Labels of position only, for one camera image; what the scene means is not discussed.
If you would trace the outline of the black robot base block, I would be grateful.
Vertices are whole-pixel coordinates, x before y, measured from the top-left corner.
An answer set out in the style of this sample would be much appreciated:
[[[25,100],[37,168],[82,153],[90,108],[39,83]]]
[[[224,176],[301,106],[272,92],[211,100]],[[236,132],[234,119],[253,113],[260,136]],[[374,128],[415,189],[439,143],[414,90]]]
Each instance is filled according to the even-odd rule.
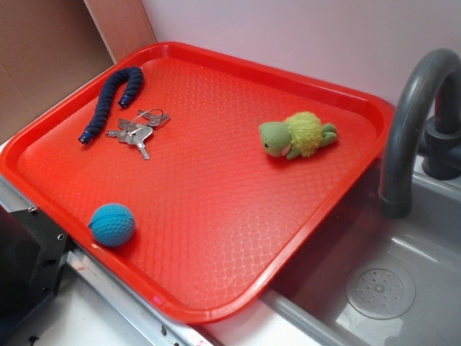
[[[1,209],[1,333],[53,300],[68,234],[42,211]]]

